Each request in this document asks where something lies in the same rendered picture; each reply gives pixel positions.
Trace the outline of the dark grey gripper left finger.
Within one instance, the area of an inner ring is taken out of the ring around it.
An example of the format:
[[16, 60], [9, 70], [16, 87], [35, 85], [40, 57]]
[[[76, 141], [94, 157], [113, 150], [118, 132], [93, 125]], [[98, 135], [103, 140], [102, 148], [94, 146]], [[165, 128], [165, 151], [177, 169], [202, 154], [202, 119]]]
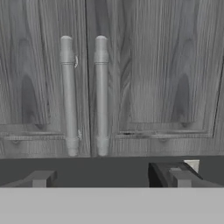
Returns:
[[27, 177], [5, 184], [3, 187], [52, 187], [57, 177], [56, 171], [34, 171]]

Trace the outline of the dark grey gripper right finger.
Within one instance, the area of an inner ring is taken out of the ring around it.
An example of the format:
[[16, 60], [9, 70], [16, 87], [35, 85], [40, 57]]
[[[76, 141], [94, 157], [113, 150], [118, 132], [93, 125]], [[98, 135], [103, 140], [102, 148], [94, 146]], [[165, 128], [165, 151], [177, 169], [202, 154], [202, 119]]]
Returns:
[[200, 178], [189, 170], [171, 168], [169, 174], [172, 187], [221, 187], [219, 184]]

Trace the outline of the grey wood cabinet door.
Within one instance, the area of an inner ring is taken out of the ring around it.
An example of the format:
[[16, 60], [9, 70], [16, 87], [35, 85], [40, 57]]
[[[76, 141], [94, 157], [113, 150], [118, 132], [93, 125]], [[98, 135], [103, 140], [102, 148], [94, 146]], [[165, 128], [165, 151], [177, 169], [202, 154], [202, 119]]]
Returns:
[[95, 38], [108, 39], [106, 157], [224, 156], [224, 0], [86, 0], [91, 152]]
[[[60, 39], [73, 40], [77, 150], [67, 140]], [[85, 0], [0, 0], [0, 159], [90, 155]]]

